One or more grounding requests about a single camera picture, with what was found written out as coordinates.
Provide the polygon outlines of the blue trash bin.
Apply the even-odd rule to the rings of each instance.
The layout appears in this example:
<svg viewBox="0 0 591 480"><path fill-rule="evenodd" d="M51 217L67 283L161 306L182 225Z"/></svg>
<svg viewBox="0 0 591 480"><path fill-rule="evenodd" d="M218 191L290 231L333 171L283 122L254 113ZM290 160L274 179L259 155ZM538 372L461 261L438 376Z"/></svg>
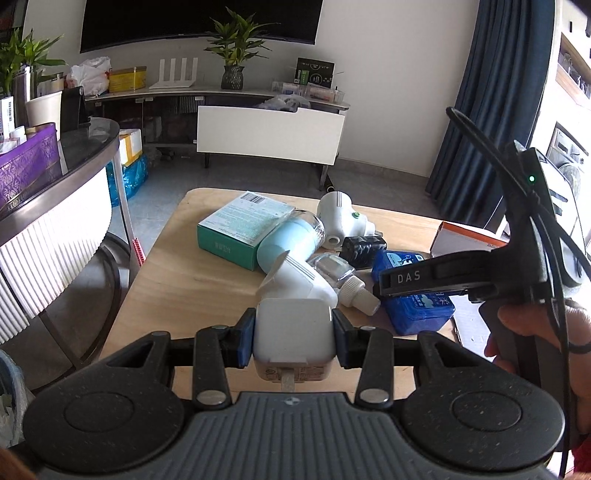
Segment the blue trash bin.
<svg viewBox="0 0 591 480"><path fill-rule="evenodd" d="M2 448L9 448L24 441L23 418L34 395L26 387L22 370L3 350L0 351L0 375L0 441Z"/></svg>

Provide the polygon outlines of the yellow white cardboard box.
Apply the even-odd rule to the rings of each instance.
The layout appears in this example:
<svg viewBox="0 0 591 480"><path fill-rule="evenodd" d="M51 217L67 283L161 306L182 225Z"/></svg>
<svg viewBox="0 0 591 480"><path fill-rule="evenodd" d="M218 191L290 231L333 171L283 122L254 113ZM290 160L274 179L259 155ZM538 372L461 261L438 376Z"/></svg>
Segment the yellow white cardboard box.
<svg viewBox="0 0 591 480"><path fill-rule="evenodd" d="M143 153L140 129L121 129L119 131L119 157L121 164L128 167Z"/></svg>

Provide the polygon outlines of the dark blue curtain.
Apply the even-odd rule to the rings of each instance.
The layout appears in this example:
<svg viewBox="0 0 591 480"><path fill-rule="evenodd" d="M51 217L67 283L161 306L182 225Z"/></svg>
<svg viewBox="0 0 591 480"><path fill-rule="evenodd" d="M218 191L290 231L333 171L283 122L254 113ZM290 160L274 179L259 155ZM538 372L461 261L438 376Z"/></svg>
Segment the dark blue curtain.
<svg viewBox="0 0 591 480"><path fill-rule="evenodd" d="M495 145L531 142L548 74L552 1L482 1L457 110ZM502 190L492 165L450 125L426 187L447 221L485 227Z"/></svg>

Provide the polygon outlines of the round side table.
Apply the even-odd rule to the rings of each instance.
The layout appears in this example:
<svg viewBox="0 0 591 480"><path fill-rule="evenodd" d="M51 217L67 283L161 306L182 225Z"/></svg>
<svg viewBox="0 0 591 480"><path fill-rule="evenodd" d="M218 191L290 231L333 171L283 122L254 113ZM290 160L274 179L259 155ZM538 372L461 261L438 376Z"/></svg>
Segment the round side table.
<svg viewBox="0 0 591 480"><path fill-rule="evenodd" d="M124 237L109 230L118 124L94 117L59 146L56 177L1 215L1 348L34 393L100 354L140 265L127 204Z"/></svg>

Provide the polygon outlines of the white TV console cabinet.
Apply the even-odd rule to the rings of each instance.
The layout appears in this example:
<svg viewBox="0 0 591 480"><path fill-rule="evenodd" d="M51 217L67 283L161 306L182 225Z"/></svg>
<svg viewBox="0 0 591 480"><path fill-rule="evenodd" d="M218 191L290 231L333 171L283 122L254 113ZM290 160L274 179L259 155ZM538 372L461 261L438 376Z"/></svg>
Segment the white TV console cabinet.
<svg viewBox="0 0 591 480"><path fill-rule="evenodd" d="M88 97L88 111L123 128L138 128L143 143L170 157L192 149L211 165L213 155L263 157L311 163L320 189L334 189L329 168L339 158L349 106L304 97L294 112L260 107L273 91L213 87L153 89Z"/></svg>

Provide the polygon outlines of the white cube USB charger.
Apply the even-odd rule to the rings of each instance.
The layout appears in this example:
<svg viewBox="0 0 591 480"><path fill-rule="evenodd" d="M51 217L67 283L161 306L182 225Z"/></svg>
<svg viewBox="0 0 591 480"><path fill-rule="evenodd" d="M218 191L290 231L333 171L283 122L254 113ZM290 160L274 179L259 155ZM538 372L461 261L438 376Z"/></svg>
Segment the white cube USB charger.
<svg viewBox="0 0 591 480"><path fill-rule="evenodd" d="M283 392L325 380L335 358L332 308L318 299L260 301L252 355L259 377Z"/></svg>

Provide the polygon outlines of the clear liquid refill bottle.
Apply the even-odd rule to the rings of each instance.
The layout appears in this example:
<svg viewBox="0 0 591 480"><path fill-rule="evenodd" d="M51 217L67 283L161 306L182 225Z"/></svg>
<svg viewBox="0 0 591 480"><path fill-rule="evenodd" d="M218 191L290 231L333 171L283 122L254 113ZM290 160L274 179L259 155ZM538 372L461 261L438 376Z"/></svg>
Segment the clear liquid refill bottle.
<svg viewBox="0 0 591 480"><path fill-rule="evenodd" d="M339 304L355 308L367 316L374 316L381 301L366 288L366 283L356 275L356 269L339 255L325 252L315 254L308 264L328 281L338 296Z"/></svg>

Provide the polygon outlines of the steel thermos cup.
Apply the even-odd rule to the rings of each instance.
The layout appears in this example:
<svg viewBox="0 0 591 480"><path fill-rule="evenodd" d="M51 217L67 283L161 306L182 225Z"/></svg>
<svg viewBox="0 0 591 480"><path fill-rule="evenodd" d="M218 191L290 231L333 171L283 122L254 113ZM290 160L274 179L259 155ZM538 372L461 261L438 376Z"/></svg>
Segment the steel thermos cup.
<svg viewBox="0 0 591 480"><path fill-rule="evenodd" d="M23 66L14 76L12 84L14 116L16 126L29 126L26 104L33 98L33 72L30 66Z"/></svg>

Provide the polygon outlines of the black USB charger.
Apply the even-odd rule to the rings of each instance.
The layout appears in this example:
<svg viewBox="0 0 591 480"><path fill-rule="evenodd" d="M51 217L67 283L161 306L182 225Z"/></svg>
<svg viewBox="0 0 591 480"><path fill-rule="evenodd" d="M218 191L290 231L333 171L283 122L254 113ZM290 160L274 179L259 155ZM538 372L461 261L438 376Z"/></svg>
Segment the black USB charger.
<svg viewBox="0 0 591 480"><path fill-rule="evenodd" d="M346 237L339 257L356 270L372 269L378 253L387 248L386 240L379 235Z"/></svg>

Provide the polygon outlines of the teal white carton box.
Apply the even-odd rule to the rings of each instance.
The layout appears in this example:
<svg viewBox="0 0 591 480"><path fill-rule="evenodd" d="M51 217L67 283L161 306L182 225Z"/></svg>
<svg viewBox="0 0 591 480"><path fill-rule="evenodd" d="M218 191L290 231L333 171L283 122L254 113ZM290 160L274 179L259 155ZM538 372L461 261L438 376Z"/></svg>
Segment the teal white carton box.
<svg viewBox="0 0 591 480"><path fill-rule="evenodd" d="M293 211L294 207L287 203L243 192L197 224L197 245L201 250L254 271L260 242Z"/></svg>

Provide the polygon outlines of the white mosquito plug heater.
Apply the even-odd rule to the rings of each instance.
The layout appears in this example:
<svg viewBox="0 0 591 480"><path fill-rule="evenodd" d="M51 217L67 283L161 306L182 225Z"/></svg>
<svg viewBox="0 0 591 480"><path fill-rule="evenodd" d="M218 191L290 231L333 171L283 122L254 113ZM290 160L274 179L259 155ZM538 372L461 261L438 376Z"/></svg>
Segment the white mosquito plug heater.
<svg viewBox="0 0 591 480"><path fill-rule="evenodd" d="M317 299L331 308L338 305L338 295L331 284L305 261L285 251L273 262L256 291L256 299Z"/></svg>
<svg viewBox="0 0 591 480"><path fill-rule="evenodd" d="M341 191L332 191L318 202L317 217L325 227L322 247L336 250L348 237L374 235L376 225L369 218L353 209L352 199Z"/></svg>

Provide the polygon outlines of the purple storage tin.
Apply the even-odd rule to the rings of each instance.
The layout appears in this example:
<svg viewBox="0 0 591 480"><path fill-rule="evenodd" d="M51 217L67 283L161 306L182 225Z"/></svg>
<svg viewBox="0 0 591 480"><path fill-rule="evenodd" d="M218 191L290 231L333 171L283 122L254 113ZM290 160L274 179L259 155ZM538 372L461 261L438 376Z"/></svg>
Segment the purple storage tin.
<svg viewBox="0 0 591 480"><path fill-rule="evenodd" d="M62 176L55 124L41 124L32 133L23 144L1 155L2 216Z"/></svg>

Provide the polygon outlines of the large black television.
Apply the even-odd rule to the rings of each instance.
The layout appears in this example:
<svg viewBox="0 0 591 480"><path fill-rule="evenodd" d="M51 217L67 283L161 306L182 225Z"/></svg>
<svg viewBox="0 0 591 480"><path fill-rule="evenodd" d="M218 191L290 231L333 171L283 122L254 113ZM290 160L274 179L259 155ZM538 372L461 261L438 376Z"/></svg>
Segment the large black television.
<svg viewBox="0 0 591 480"><path fill-rule="evenodd" d="M82 53L136 42L205 37L214 23L230 21L230 12L252 18L264 39L314 44L322 2L221 0L87 1Z"/></svg>

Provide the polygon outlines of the light blue toothpick jar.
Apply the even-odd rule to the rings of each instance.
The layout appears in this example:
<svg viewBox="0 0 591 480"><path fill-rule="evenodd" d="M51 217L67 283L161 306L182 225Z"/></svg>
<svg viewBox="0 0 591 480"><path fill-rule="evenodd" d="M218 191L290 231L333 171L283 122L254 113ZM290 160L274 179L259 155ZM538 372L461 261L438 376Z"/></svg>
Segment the light blue toothpick jar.
<svg viewBox="0 0 591 480"><path fill-rule="evenodd" d="M325 225L317 215L295 209L260 242L256 252L257 264L269 273L283 252L297 260L307 261L325 240Z"/></svg>

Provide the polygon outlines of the white paper cup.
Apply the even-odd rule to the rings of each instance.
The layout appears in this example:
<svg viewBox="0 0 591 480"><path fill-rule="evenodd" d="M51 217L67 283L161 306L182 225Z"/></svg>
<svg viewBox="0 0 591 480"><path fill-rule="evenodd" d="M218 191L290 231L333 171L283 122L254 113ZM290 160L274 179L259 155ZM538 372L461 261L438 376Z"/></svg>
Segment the white paper cup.
<svg viewBox="0 0 591 480"><path fill-rule="evenodd" d="M57 91L28 101L26 103L26 112L29 126L37 127L53 123L57 140L60 140L61 100L62 92Z"/></svg>

